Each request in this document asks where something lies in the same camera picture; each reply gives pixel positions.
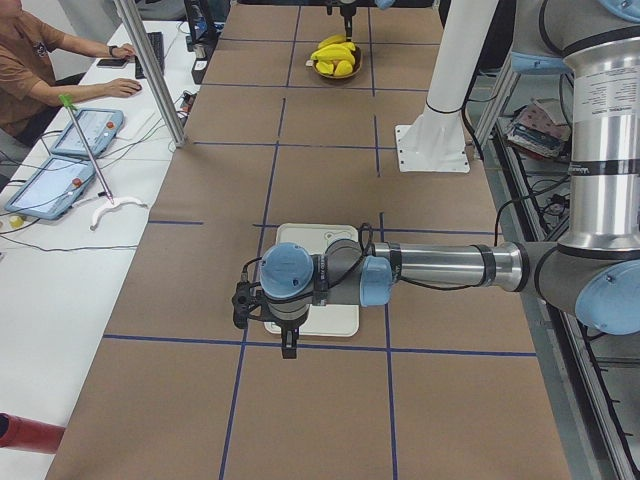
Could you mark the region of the yellow banana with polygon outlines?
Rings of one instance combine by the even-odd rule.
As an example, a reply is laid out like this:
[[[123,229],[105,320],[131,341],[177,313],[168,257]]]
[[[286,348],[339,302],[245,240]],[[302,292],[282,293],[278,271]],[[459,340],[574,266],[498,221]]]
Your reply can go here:
[[[356,58],[355,58],[354,54],[349,49],[340,48],[339,46],[336,46],[335,48],[330,48],[330,49],[327,49],[327,50],[319,51],[317,53],[317,60],[318,61],[321,61],[321,60],[331,60],[331,61],[347,60],[353,65],[356,63]]]
[[[321,42],[318,43],[317,48],[321,49],[324,47],[327,47],[329,45],[333,45],[333,44],[340,44],[343,42],[347,41],[347,37],[345,34],[335,34],[335,35],[331,35],[325,39],[323,39]]]
[[[347,46],[342,44],[331,44],[315,50],[311,56],[314,61],[347,61],[351,65],[356,62],[354,53]]]

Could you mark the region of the brown wicker basket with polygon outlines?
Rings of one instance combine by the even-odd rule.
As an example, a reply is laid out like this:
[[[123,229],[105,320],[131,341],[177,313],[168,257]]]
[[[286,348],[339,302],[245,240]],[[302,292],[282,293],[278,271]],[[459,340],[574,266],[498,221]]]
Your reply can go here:
[[[318,61],[312,60],[311,67],[321,77],[343,80],[355,76],[361,69],[362,52],[359,48],[353,51],[355,63],[350,65],[347,60]]]

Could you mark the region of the yellow mango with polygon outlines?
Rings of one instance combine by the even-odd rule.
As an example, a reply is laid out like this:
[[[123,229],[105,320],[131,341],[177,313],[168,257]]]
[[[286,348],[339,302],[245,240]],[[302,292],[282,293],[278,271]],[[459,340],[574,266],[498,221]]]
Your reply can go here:
[[[347,60],[340,60],[335,65],[334,78],[347,78],[354,72],[354,65]]]

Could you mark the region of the yellow pear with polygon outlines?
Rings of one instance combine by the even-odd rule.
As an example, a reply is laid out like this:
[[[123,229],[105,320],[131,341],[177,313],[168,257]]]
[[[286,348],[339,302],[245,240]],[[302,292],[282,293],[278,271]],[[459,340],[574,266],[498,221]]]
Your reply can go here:
[[[325,77],[333,77],[335,67],[335,63],[331,60],[321,60],[314,63],[315,71]]]

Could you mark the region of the black keyboard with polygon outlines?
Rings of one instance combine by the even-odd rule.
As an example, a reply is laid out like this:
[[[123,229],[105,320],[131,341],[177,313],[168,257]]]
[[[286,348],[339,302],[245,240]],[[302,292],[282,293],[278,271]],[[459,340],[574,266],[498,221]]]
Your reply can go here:
[[[151,45],[153,55],[156,59],[156,63],[161,73],[164,73],[165,60],[164,60],[164,36],[162,32],[148,32],[148,40]],[[134,74],[136,80],[145,79],[145,70],[138,56],[134,60]]]

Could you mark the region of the stack of magazines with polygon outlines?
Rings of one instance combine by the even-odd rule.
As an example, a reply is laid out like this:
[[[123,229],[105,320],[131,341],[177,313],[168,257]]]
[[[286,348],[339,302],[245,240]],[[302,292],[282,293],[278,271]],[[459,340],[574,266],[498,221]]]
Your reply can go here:
[[[512,145],[545,158],[559,156],[571,137],[571,127],[558,99],[534,99],[520,109],[506,131]]]

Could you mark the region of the black smartphone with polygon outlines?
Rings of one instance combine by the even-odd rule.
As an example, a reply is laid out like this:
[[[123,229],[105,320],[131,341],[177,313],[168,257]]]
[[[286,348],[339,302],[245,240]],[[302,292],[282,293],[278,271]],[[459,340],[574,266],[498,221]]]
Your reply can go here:
[[[129,60],[126,58],[104,58],[100,59],[97,62],[97,67],[107,69],[121,69],[125,68],[128,63]]]

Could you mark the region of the upper teach pendant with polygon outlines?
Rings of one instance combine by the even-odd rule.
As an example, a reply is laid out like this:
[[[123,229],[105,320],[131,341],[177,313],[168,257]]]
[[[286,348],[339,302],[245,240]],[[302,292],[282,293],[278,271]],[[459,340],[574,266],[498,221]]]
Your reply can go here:
[[[124,114],[120,110],[82,108],[76,112],[76,120],[92,154],[98,157],[116,137],[124,123]],[[50,152],[55,155],[89,159],[72,122],[68,123],[58,140],[50,148]]]

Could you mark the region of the teach pendant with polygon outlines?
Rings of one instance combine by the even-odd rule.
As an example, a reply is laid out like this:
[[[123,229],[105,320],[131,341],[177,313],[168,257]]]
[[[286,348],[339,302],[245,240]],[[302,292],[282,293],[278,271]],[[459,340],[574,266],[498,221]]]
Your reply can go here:
[[[92,154],[98,157],[116,137],[124,123],[124,114],[120,110],[82,108],[76,112],[76,120]],[[72,122],[68,123],[58,140],[50,148],[50,152],[55,155],[89,159]]]
[[[44,220],[58,219],[94,177],[95,169],[90,161],[52,155],[9,199],[5,209]]]

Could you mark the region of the lower teach pendant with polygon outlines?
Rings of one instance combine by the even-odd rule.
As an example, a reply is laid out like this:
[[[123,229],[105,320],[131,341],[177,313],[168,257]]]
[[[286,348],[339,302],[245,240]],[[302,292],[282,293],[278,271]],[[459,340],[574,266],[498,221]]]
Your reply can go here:
[[[44,220],[58,219],[94,177],[95,169],[90,161],[52,155],[9,199],[5,209]]]

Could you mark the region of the pink grabber stick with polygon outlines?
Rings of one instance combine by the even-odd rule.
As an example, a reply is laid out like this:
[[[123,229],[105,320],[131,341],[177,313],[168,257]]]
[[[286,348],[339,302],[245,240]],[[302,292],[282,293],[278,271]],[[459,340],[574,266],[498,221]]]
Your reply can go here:
[[[106,203],[103,204],[102,206],[98,207],[95,212],[93,213],[92,216],[92,221],[91,221],[91,225],[90,225],[90,230],[91,231],[95,231],[100,223],[101,218],[108,212],[111,211],[115,211],[117,210],[119,207],[123,206],[123,205],[128,205],[128,204],[135,204],[137,206],[140,206],[142,208],[147,209],[148,205],[146,203],[144,203],[142,200],[136,198],[136,197],[132,197],[132,196],[123,196],[123,197],[115,197],[97,163],[97,160],[91,150],[91,147],[88,143],[88,140],[84,134],[84,132],[82,131],[80,124],[78,122],[78,120],[76,119],[76,115],[74,113],[74,111],[76,110],[76,107],[73,105],[73,102],[71,100],[71,96],[68,94],[61,94],[59,96],[59,100],[61,101],[62,106],[66,109],[66,111],[69,113],[70,118],[71,118],[71,122],[74,125],[76,131],[78,132],[78,136],[82,142],[82,145],[84,146],[84,149],[89,157],[89,160],[91,161],[91,164],[94,167],[95,173],[97,175],[97,178],[103,188],[105,197],[106,197]]]

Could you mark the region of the red cylinder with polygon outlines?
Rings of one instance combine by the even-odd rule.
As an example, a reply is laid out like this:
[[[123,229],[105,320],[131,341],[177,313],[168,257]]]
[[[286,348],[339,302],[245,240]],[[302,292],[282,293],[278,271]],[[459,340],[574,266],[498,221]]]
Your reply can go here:
[[[42,454],[55,454],[65,428],[7,413],[1,414],[1,447]]]

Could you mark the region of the seated person brown shirt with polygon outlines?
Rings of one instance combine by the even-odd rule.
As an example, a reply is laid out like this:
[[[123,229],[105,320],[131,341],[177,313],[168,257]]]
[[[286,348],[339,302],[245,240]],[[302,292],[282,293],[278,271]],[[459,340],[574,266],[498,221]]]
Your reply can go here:
[[[33,146],[62,106],[103,97],[127,98],[141,90],[135,79],[79,85],[57,80],[50,53],[62,49],[92,58],[128,61],[132,45],[106,45],[60,31],[23,9],[20,1],[1,3],[1,129]]]

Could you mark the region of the aluminium frame post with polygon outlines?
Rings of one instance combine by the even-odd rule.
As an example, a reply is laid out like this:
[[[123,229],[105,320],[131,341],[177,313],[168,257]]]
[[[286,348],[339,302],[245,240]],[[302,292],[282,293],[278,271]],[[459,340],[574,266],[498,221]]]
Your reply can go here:
[[[184,128],[176,113],[174,101],[171,98],[164,75],[156,63],[150,42],[147,37],[143,21],[139,15],[134,1],[115,0],[118,16],[132,41],[136,56],[141,60],[145,70],[146,80],[149,83],[156,105],[168,128],[172,141],[176,148],[185,144],[186,136]]]

